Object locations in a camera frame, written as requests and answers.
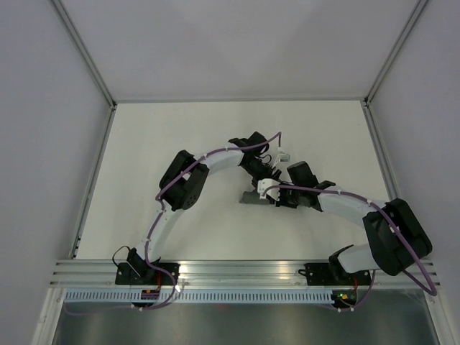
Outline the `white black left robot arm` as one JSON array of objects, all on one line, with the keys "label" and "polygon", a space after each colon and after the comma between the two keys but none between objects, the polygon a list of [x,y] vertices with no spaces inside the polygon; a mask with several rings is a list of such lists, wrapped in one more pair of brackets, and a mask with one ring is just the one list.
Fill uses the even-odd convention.
[{"label": "white black left robot arm", "polygon": [[202,155],[186,150],[176,154],[162,176],[155,200],[160,203],[156,218],[142,241],[129,250],[124,266],[119,269],[116,284],[151,285],[158,275],[167,271],[158,266],[162,248],[180,216],[196,204],[211,175],[231,167],[241,167],[252,178],[256,188],[259,181],[277,179],[281,171],[262,161],[270,142],[281,140],[281,133],[266,139],[259,132],[248,138],[230,139],[222,148]]}]

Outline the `grey cloth napkin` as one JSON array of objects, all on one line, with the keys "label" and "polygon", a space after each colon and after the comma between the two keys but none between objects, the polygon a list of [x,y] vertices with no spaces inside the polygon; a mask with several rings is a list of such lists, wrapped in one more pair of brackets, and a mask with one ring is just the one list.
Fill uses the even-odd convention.
[{"label": "grey cloth napkin", "polygon": [[239,202],[246,205],[275,205],[276,200],[267,196],[266,198],[261,198],[261,195],[256,191],[244,191]]}]

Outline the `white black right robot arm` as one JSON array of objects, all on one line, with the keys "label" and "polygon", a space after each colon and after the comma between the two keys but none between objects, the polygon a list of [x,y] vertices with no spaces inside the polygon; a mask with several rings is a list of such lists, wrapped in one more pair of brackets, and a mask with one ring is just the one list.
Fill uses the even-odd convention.
[{"label": "white black right robot arm", "polygon": [[319,182],[306,162],[289,166],[287,173],[290,182],[273,190],[279,195],[278,206],[302,206],[333,214],[361,227],[366,234],[366,244],[351,244],[329,256],[328,276],[333,282],[344,284],[354,273],[368,270],[396,276],[432,252],[430,239],[403,199],[370,201],[331,181]]}]

